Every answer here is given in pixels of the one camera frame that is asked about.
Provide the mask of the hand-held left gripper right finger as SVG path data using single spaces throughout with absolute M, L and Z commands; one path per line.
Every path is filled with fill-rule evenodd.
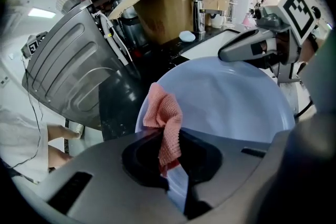
M 225 138 L 184 128 L 181 164 L 189 222 L 256 222 L 275 181 L 289 131 L 271 143 Z

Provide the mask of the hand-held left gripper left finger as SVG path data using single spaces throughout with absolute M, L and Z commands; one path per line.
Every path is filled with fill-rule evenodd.
M 161 188 L 134 181 L 122 152 L 139 132 L 94 145 L 46 178 L 46 203 L 82 223 L 184 223 L 185 216 Z

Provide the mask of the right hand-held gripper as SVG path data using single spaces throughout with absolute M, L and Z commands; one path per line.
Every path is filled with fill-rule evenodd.
M 293 66 L 298 61 L 302 45 L 316 24 L 306 0 L 266 0 L 255 10 L 256 25 L 228 41 L 218 51 L 225 62 L 255 60 L 277 54 L 276 34 L 289 31 L 290 47 L 288 62 L 270 64 L 278 83 L 299 81 L 293 78 Z

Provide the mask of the person's right hand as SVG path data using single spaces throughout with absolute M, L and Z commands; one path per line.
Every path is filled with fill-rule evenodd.
M 289 58 L 289 47 L 290 47 L 290 35 L 289 31 L 284 31 L 276 34 L 276 58 L 277 60 L 285 65 Z

